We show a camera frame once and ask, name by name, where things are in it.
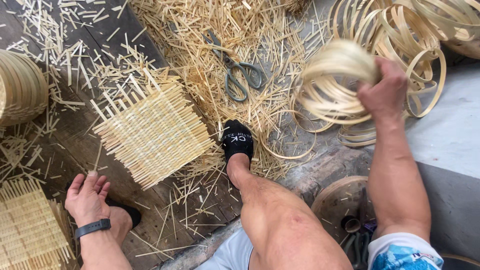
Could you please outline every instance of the scissor handle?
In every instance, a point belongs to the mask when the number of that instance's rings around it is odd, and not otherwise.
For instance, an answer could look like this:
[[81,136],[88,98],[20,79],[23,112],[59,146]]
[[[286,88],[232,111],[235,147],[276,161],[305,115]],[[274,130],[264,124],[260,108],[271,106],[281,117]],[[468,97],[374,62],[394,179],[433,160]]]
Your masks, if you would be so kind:
[[[247,71],[245,70],[245,68],[243,67],[248,67],[250,69],[252,69],[253,71],[257,72],[259,78],[260,78],[260,81],[258,82],[257,85],[255,85],[252,81],[252,78],[248,75]],[[248,97],[248,93],[247,93],[247,90],[245,89],[245,87],[243,87],[238,81],[237,79],[235,78],[235,76],[233,76],[232,74],[232,69],[237,67],[238,69],[240,69],[240,71],[242,72],[243,76],[245,77],[245,79],[247,80],[247,83],[248,85],[250,85],[251,88],[253,89],[259,89],[260,87],[262,87],[262,82],[263,82],[263,76],[262,76],[262,72],[257,68],[255,67],[254,65],[250,64],[250,63],[246,63],[246,62],[240,62],[240,63],[236,63],[234,62],[233,63],[233,67],[232,68],[228,68],[227,69],[227,74],[225,74],[225,91],[227,92],[228,96],[233,99],[234,101],[236,102],[242,102],[242,101],[245,101]],[[233,84],[235,84],[239,89],[240,91],[243,93],[244,97],[243,98],[236,98],[233,96],[232,92],[230,91],[230,86],[228,85],[228,80],[232,81]]]

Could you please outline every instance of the wooden plank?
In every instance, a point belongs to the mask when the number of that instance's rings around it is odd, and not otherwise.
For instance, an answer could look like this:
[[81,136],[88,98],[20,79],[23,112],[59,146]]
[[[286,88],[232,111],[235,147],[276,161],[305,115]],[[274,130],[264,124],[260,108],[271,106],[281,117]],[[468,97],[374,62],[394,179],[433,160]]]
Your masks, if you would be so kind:
[[[12,10],[12,8],[10,7],[5,7],[5,9]],[[9,21],[9,25],[10,28],[13,29],[12,33],[14,35],[12,36],[12,40],[16,41],[16,39],[14,38],[15,34],[18,39],[20,39],[18,33],[22,32],[21,24],[14,18],[14,20]],[[84,41],[88,40],[87,37],[81,38]],[[30,41],[30,43],[30,50],[33,51],[36,45],[34,45],[34,42],[32,40]],[[60,87],[62,88],[62,96],[65,100],[81,102],[88,101],[91,98],[91,95],[89,95],[88,92],[83,92],[79,90],[78,95],[76,95],[74,92],[70,91],[69,88],[66,87],[65,73],[63,73],[62,75],[63,78],[60,82]],[[81,78],[80,80],[81,84],[84,83],[84,79],[82,79],[83,78]],[[36,119],[36,121],[42,122],[44,119],[45,117],[39,117]],[[84,136],[85,130],[92,124],[95,119],[96,116],[88,108],[85,107],[80,108],[80,110],[77,112],[73,112],[71,110],[61,112],[60,120],[56,126],[57,131],[55,131],[52,136],[52,138],[57,139],[58,142],[62,146],[64,146],[73,157],[75,157],[77,163],[86,170],[93,169],[93,165],[89,164],[89,162],[95,163],[95,159],[98,154],[99,138],[94,139],[87,135]],[[136,200],[146,200],[151,202],[152,204],[157,205],[160,208],[163,208],[163,206],[166,205],[166,202],[163,201],[153,190],[147,192],[141,191],[140,186],[133,182],[132,178],[126,172],[123,165],[120,162],[115,161],[113,156],[105,157],[105,154],[103,155],[104,156],[100,157],[99,164],[101,164],[102,166],[108,166],[108,168],[102,171],[102,173],[108,175],[110,181],[112,181],[112,189],[109,192],[109,196],[112,197],[112,199],[131,206],[135,206],[134,201]],[[61,186],[56,186],[56,189],[62,189]],[[156,241],[159,235],[159,229],[157,229],[155,225],[157,223],[160,223],[161,219],[153,211],[144,211],[144,209],[140,209],[140,211],[143,214],[143,222],[137,228],[135,228],[134,231],[146,241],[152,241],[153,239],[155,239]],[[165,235],[170,235],[173,234],[173,231],[170,231],[167,228],[165,229],[164,233]],[[177,237],[178,245],[180,246],[189,245],[193,242],[193,239],[187,232],[178,232]],[[173,236],[171,238],[172,239],[168,244],[172,244],[175,242]],[[133,243],[128,241],[124,244],[129,245],[129,247],[125,250],[130,251],[146,247],[144,243],[135,243],[135,241]],[[172,245],[167,245],[166,243],[164,245],[159,245],[159,248],[162,249],[172,247]],[[142,257],[142,259],[140,260],[138,258],[135,259],[134,255],[135,254],[129,255],[131,259],[130,262],[132,263],[132,266],[134,268],[139,269],[146,268],[146,266],[148,266],[148,268],[152,267],[155,263],[159,261],[159,257],[161,259],[166,259],[166,257],[164,257],[163,255],[148,255]]]

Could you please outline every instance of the black sock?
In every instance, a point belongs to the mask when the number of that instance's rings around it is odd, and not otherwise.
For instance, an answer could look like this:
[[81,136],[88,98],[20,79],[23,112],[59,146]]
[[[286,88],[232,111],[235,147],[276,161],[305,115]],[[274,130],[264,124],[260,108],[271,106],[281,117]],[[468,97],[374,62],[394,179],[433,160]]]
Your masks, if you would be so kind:
[[225,160],[237,153],[244,153],[248,156],[250,162],[253,157],[252,133],[248,128],[242,125],[238,120],[228,120],[222,136],[222,148],[225,151]]

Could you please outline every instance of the scissors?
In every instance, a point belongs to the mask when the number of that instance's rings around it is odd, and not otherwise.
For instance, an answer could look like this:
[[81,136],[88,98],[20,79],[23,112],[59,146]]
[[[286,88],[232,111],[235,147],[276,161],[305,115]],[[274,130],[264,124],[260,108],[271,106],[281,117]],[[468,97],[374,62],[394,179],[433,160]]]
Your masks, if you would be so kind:
[[[202,34],[202,36],[204,37],[205,41],[208,44],[214,44],[214,45],[217,45],[217,46],[221,46],[220,41],[218,41],[218,39],[215,37],[215,35],[212,33],[212,31],[210,31],[210,29],[208,30],[208,34],[210,35],[212,40],[208,39],[204,34]],[[224,51],[220,51],[220,50],[217,50],[217,49],[212,49],[212,51],[227,66],[227,74],[225,74],[225,91],[227,92],[227,94],[230,96],[231,99],[233,99],[234,101],[237,101],[237,102],[242,102],[242,101],[247,99],[247,95],[248,95],[247,90],[237,81],[235,76],[233,76],[233,74],[232,74],[232,69],[235,68],[235,67],[240,69],[243,76],[245,76],[245,79],[247,79],[248,85],[250,85],[251,88],[258,90],[258,89],[260,89],[260,87],[262,87],[262,74],[263,73],[258,68],[256,68],[254,65],[252,65],[250,63],[246,63],[246,62],[237,63],[237,62],[233,61],[228,56],[228,54]],[[245,70],[244,67],[248,67],[248,68],[252,69],[253,71],[257,72],[257,75],[260,77],[260,81],[258,82],[257,85],[255,85],[253,83],[252,77],[250,77],[250,75],[248,75],[248,73],[247,73],[247,71]],[[228,86],[228,81],[229,80],[232,81],[233,84],[235,84],[242,91],[242,93],[244,95],[243,98],[236,98],[236,97],[233,96],[232,92],[230,91],[230,86]]]

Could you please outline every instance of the wooden floor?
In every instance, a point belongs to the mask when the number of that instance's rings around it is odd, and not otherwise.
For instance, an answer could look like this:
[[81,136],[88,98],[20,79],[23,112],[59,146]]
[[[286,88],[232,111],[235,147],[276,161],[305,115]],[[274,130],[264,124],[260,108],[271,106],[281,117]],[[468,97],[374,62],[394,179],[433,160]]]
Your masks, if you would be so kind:
[[[69,38],[64,40],[64,44],[73,45],[81,39],[88,46],[88,50],[85,53],[94,55],[93,50],[96,49],[97,52],[101,54],[103,61],[110,62],[109,58],[101,50],[104,49],[115,56],[118,54],[125,55],[125,49],[120,46],[121,43],[125,42],[124,33],[127,32],[129,40],[131,40],[143,29],[143,27],[128,7],[124,10],[120,19],[117,19],[118,11],[114,12],[111,8],[123,5],[124,1],[109,0],[106,2],[106,4],[101,5],[83,4],[87,10],[99,11],[100,9],[105,8],[105,11],[102,14],[110,13],[110,17],[99,23],[95,23],[95,27],[81,27],[77,30],[73,30],[73,32],[70,32],[72,29],[72,27],[70,27],[68,30]],[[52,4],[54,8],[58,8],[57,1],[52,1]],[[8,0],[6,3],[0,1],[0,24],[7,25],[6,27],[1,28],[1,49],[5,49],[11,43],[21,40],[23,32],[22,21],[17,18],[16,15],[5,12],[13,11],[20,14],[23,13],[21,9],[22,7],[14,0]],[[58,22],[60,21],[59,12],[53,11],[50,12],[50,14]],[[117,27],[120,27],[120,31],[109,42],[106,42],[107,37],[110,36]],[[30,37],[25,35],[23,35],[23,37],[29,40],[28,48],[31,52],[35,55],[42,52],[41,47],[39,47]],[[146,32],[144,32],[134,44],[144,45],[144,48],[138,47],[138,51],[147,55],[149,60],[156,59],[156,67],[167,66],[163,56],[160,55]],[[110,48],[102,47],[102,45],[108,45]],[[90,61],[83,61],[83,64],[85,68],[90,67],[90,69],[93,69]],[[39,66],[45,70],[45,66],[42,66],[40,62]],[[43,188],[49,199],[52,198],[52,194],[60,192],[60,196],[56,197],[56,199],[60,199],[63,202],[65,200],[65,184],[68,181],[71,181],[76,174],[85,173],[94,168],[93,164],[95,163],[98,154],[100,139],[89,136],[88,132],[93,134],[91,131],[87,132],[88,128],[97,118],[97,114],[94,113],[95,110],[91,107],[89,102],[89,100],[92,99],[91,91],[88,88],[87,91],[81,89],[77,90],[75,88],[76,83],[74,83],[70,89],[66,86],[66,68],[62,67],[59,73],[62,76],[59,85],[62,88],[61,94],[63,99],[85,102],[87,105],[79,106],[80,109],[75,112],[72,110],[62,112],[57,110],[60,113],[60,120],[56,125],[57,131],[53,132],[50,137],[46,135],[39,140],[39,144],[43,148],[41,154],[44,161],[36,159],[31,168],[40,168],[42,172],[45,172],[48,159],[52,158],[45,180],[47,184],[43,185]],[[76,72],[73,73],[73,81],[76,82]],[[84,83],[85,79],[81,76],[79,80],[79,88],[81,88],[81,85]],[[99,93],[101,93],[100,89],[94,86],[95,96],[98,97]],[[34,122],[39,126],[42,126],[46,122],[45,114],[35,119]],[[103,169],[100,173],[108,176],[109,181],[112,182],[109,196],[121,203],[137,207],[142,213],[142,222],[133,229],[132,232],[149,243],[156,242],[160,234],[163,220],[155,210],[155,207],[160,211],[162,217],[164,217],[166,209],[163,208],[169,204],[168,196],[171,187],[173,186],[172,182],[174,179],[165,179],[163,182],[147,191],[142,191],[140,186],[133,181],[124,166],[119,161],[114,160],[113,155],[107,156],[105,153],[106,151],[103,150],[98,164],[99,167],[108,166],[108,168]],[[50,177],[57,175],[61,175],[61,177],[50,179]],[[225,224],[240,214],[241,201],[238,202],[230,196],[230,194],[232,194],[240,200],[238,190],[233,189],[229,193],[228,180],[224,176],[219,177],[217,186],[217,195],[210,196],[205,207],[213,205],[208,211],[214,213],[220,220],[215,216],[202,213],[188,218],[188,223],[191,224],[195,220],[198,220],[196,224]],[[201,186],[200,190],[192,196],[189,196],[187,201],[187,213],[189,216],[196,213],[197,211],[195,209],[199,208],[201,205],[199,195],[202,195],[203,198],[207,195],[207,191],[203,186]],[[134,202],[141,203],[151,209],[148,210],[140,207]],[[195,241],[202,238],[199,234],[194,234],[194,232],[185,229],[185,226],[179,222],[185,218],[185,205],[182,205],[181,203],[179,205],[174,204],[173,214],[175,217],[174,221],[171,220],[171,217],[167,219],[167,225],[164,228],[162,239],[158,243],[157,248],[160,250],[192,245]],[[216,227],[218,226],[198,226],[197,232],[203,236],[208,236],[208,234]],[[153,250],[132,233],[127,235],[122,250],[133,268],[136,270],[150,269],[155,264],[168,259],[161,254],[152,254],[136,258],[135,255],[151,252]],[[176,252],[181,252],[181,250],[169,251],[166,253],[172,256]]]

